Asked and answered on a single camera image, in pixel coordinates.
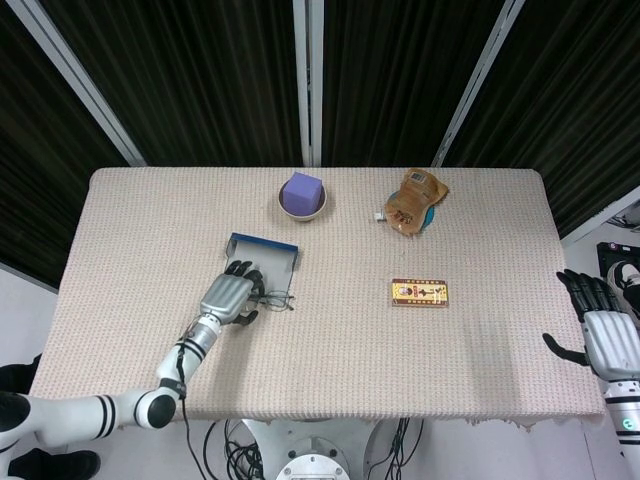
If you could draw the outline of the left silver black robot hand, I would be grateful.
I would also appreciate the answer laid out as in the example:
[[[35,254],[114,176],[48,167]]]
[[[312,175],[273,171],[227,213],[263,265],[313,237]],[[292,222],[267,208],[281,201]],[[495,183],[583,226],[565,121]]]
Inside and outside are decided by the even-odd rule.
[[[200,312],[215,316],[221,325],[250,325],[259,315],[256,307],[245,313],[248,303],[265,294],[263,275],[251,261],[234,260],[209,287]]]

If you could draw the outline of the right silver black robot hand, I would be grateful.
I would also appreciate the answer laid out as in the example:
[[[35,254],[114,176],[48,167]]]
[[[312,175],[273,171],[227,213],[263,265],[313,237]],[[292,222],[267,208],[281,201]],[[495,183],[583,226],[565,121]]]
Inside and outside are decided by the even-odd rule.
[[[589,367],[603,381],[639,378],[639,333],[632,315],[606,281],[565,269],[556,273],[569,294],[583,336],[582,351],[568,350],[544,333],[542,339],[557,357]]]

